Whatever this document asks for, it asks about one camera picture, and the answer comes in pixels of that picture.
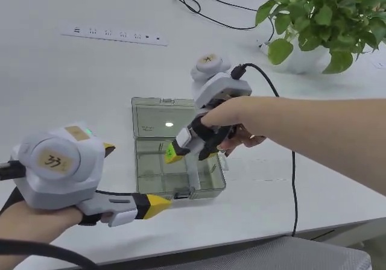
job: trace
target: power cord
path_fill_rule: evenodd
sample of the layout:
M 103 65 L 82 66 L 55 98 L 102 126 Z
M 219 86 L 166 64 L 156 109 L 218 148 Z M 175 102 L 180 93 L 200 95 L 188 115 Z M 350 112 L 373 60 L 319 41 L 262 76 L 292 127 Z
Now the power cord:
M 269 86 L 271 87 L 273 94 L 276 97 L 280 97 L 275 86 L 273 85 L 272 81 L 269 79 L 268 75 L 259 66 L 255 65 L 253 63 L 245 63 L 245 64 L 241 64 L 241 65 L 236 66 L 232 70 L 232 72 L 230 73 L 230 76 L 235 80 L 239 80 L 246 72 L 247 67 L 252 67 L 252 68 L 255 68 L 257 71 L 259 71 L 261 73 L 261 75 L 263 75 L 263 77 L 265 78 L 265 80 L 267 81 Z M 292 185 L 292 192 L 293 192 L 293 196 L 294 196 L 294 205 L 295 205 L 295 221 L 294 221 L 294 227 L 293 227 L 291 236 L 294 237 L 296 234 L 297 220 L 299 217 L 299 213 L 298 213 L 298 208 L 297 208 L 297 194 L 296 194 L 296 187 L 295 187 L 296 157 L 295 157 L 294 151 L 291 151 L 291 153 L 292 153 L 291 154 L 291 156 L 292 156 L 291 185 Z
M 187 3 L 186 3 L 186 0 L 178 0 L 178 1 L 181 2 L 182 4 L 184 4 L 185 7 L 188 8 L 191 12 L 193 12 L 193 13 L 195 13 L 195 14 L 198 14 L 198 15 L 200 15 L 201 17 L 204 17 L 204 18 L 207 19 L 207 20 L 210 20 L 210 21 L 212 21 L 212 22 L 215 22 L 216 24 L 225 26 L 225 27 L 230 28 L 230 29 L 235 29 L 235 30 L 250 30 L 250 29 L 254 29 L 254 28 L 257 27 L 257 26 L 253 26 L 253 27 L 239 28 L 239 27 L 234 27 L 234 26 L 231 26 L 231 25 L 227 25 L 227 24 L 225 24 L 225 23 L 222 23 L 222 22 L 220 22 L 220 21 L 218 21 L 218 20 L 215 20 L 215 19 L 213 19 L 213 18 L 211 18 L 211 17 L 209 17 L 209 16 L 206 16 L 206 15 L 204 15 L 203 13 L 201 13 L 201 5 L 200 5 L 200 3 L 199 3 L 198 1 L 196 1 L 196 0 L 190 0 L 190 1 L 192 1 L 193 3 L 196 4 L 198 10 L 196 10 L 195 8 L 193 8 L 192 6 L 190 6 L 189 4 L 187 4 Z M 220 2 L 220 3 L 224 4 L 224 5 L 229 5 L 229 6 L 232 6 L 232 7 L 241 8 L 241 9 L 245 9 L 245 10 L 248 10 L 248 11 L 254 11 L 254 12 L 257 12 L 256 9 L 251 9 L 251 8 L 247 8 L 247 7 L 235 5 L 235 4 L 232 4 L 232 3 L 224 2 L 224 1 L 222 1 L 222 0 L 215 0 L 215 1 Z M 273 34 L 274 34 L 274 26 L 273 26 L 273 23 L 272 23 L 271 18 L 268 18 L 268 20 L 270 21 L 271 26 L 272 26 L 272 33 L 271 33 L 270 38 L 268 39 L 268 42 L 269 42 L 269 41 L 271 41 L 271 39 L 273 38 Z
M 100 269 L 93 261 L 78 253 L 38 242 L 0 239 L 0 255 L 37 255 L 66 261 L 87 270 Z

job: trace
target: power outlet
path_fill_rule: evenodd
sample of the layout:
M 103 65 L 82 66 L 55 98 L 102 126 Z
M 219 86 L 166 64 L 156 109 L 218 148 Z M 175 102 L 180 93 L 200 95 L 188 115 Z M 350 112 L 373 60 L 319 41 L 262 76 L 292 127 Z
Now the power outlet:
M 61 35 L 168 46 L 167 41 L 158 34 L 131 32 L 129 30 L 113 30 L 93 26 L 68 26 L 62 29 Z

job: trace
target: hand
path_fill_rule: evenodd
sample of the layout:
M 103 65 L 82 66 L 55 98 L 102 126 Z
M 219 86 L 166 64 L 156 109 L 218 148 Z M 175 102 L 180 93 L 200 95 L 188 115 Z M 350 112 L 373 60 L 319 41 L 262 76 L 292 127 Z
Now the hand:
M 50 243 L 82 220 L 75 207 L 35 210 L 25 201 L 17 202 L 0 216 L 0 238 Z
M 259 127 L 255 122 L 255 101 L 256 98 L 249 96 L 232 98 L 202 117 L 201 122 L 207 127 L 240 124 L 235 137 L 223 141 L 219 146 L 220 150 L 225 150 L 226 156 L 241 144 L 251 148 L 265 140 L 264 136 L 259 135 Z

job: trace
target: transparent storage box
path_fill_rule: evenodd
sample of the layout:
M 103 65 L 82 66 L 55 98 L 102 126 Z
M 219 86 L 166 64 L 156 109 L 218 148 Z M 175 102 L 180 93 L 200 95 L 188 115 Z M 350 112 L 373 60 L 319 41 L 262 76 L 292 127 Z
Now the transparent storage box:
M 200 199 L 215 198 L 225 189 L 217 155 L 201 162 L 190 155 L 169 165 L 164 162 L 169 143 L 195 116 L 193 100 L 133 98 L 131 104 L 138 192 Z M 197 164 L 193 171 L 192 161 Z

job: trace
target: white table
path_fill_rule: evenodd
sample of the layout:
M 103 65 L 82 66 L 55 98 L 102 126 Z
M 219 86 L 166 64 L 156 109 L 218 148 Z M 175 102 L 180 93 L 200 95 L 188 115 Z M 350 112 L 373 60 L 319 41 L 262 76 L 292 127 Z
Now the white table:
M 266 0 L 227 0 L 257 8 Z M 253 25 L 254 14 L 200 0 L 206 14 Z M 26 134 L 86 121 L 114 143 L 100 188 L 135 191 L 130 100 L 133 96 L 190 98 L 189 71 L 207 52 L 223 52 L 233 64 L 262 66 L 282 96 L 383 97 L 385 72 L 369 57 L 341 75 L 277 74 L 256 48 L 270 25 L 245 32 L 194 16 L 175 0 L 0 0 L 0 156 Z M 62 24 L 110 25 L 157 31 L 169 46 L 65 37 Z M 254 95 L 271 95 L 264 79 L 247 72 Z M 227 189 L 213 201 L 191 201 L 148 221 L 121 227 L 76 226 L 54 244 L 97 263 L 111 263 L 289 233 L 294 222 L 290 152 L 271 142 L 238 149 L 229 159 Z M 271 174 L 283 181 L 256 181 Z M 298 231 L 386 217 L 386 198 L 306 158 L 297 158 Z M 13 188 L 0 184 L 4 202 Z M 18 269 L 58 269 L 70 264 L 30 257 Z

